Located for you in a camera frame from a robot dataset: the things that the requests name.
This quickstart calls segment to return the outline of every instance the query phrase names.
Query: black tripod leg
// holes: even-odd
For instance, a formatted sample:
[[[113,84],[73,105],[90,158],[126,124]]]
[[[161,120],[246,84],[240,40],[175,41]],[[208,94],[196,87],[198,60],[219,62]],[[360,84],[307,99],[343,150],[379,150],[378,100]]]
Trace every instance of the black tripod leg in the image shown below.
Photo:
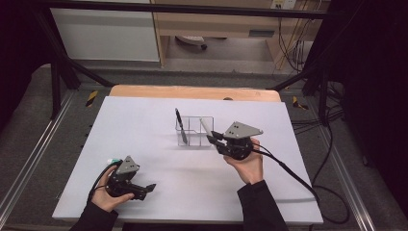
[[[59,72],[66,83],[66,87],[69,89],[78,89],[81,82],[73,69],[65,61],[63,56],[64,50],[62,49],[60,42],[55,37],[53,30],[45,18],[43,8],[37,7],[34,4],[28,4],[26,7],[31,10],[34,19],[37,21],[38,26],[41,28],[42,32],[47,38],[48,44],[51,46],[53,59],[57,61],[59,68],[61,69]]]
[[[105,79],[103,79],[102,77],[100,77],[99,75],[93,73],[92,71],[86,69],[84,66],[76,63],[75,61],[71,60],[69,57],[65,57],[65,59],[78,71],[82,72],[83,74],[87,75],[88,77],[90,77],[92,80],[98,82],[99,84],[105,86],[105,87],[113,87],[116,84],[111,83]]]
[[[323,70],[321,82],[320,82],[320,95],[319,95],[319,118],[323,126],[327,126],[329,123],[328,116],[326,116],[327,81],[328,81],[328,71]]]
[[[61,109],[60,71],[58,70],[57,63],[51,64],[51,85],[52,85],[51,119],[54,119]]]
[[[294,77],[290,78],[289,80],[286,80],[285,82],[276,85],[275,87],[272,88],[267,88],[267,90],[276,90],[276,91],[280,91],[294,83],[296,83],[297,81],[304,79],[304,78],[313,78],[313,74],[316,74],[316,66],[315,65],[311,65],[310,68],[303,70],[302,72],[296,74]]]

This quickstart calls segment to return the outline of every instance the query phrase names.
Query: white cabinet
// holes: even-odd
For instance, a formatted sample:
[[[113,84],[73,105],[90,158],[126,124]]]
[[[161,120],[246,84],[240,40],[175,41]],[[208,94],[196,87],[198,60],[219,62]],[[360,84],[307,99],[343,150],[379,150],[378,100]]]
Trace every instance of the white cabinet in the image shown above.
[[[127,2],[149,3],[148,0]],[[152,13],[66,9],[51,11],[72,59],[159,61]]]

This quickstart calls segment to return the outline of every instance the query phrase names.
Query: human hand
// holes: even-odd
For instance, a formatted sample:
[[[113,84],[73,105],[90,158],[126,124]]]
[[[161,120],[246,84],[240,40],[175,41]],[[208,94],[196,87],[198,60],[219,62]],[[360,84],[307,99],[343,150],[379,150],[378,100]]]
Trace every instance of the human hand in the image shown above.
[[[106,192],[105,186],[108,183],[109,175],[117,168],[117,166],[110,167],[101,177],[98,186],[93,194],[92,203],[99,208],[110,213],[117,205],[124,203],[134,197],[132,193],[122,195],[120,197],[111,197]]]
[[[259,141],[253,138],[251,138],[251,141],[254,143],[254,149],[259,150]],[[261,154],[251,152],[248,157],[241,161],[224,155],[224,160],[235,168],[245,184],[253,185],[264,180],[263,157]]]

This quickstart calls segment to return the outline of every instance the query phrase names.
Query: white tabletop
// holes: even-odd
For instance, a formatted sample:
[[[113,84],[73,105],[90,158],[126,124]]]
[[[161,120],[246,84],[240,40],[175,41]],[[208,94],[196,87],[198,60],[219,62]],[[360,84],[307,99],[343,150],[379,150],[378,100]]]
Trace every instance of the white tabletop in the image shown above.
[[[233,121],[260,128],[255,137],[276,158],[310,183],[284,103],[108,96],[66,184],[53,218],[77,219],[93,182],[111,158],[130,155],[140,165],[133,184],[157,184],[144,201],[117,207],[132,222],[242,221],[237,190],[244,183],[213,146],[179,146],[175,111],[212,116],[223,133]],[[265,179],[288,224],[322,223],[312,194],[272,159],[264,159]]]

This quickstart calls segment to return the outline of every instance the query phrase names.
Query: electrical outlet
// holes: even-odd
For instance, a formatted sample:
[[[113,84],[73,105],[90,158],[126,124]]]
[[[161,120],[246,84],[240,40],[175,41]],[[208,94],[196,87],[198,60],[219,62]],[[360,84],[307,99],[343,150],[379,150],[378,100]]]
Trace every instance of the electrical outlet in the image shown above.
[[[294,8],[295,3],[296,0],[285,0],[285,3],[282,5],[282,9],[292,10]]]
[[[271,8],[272,9],[282,9],[284,4],[285,4],[285,0],[273,0]]]

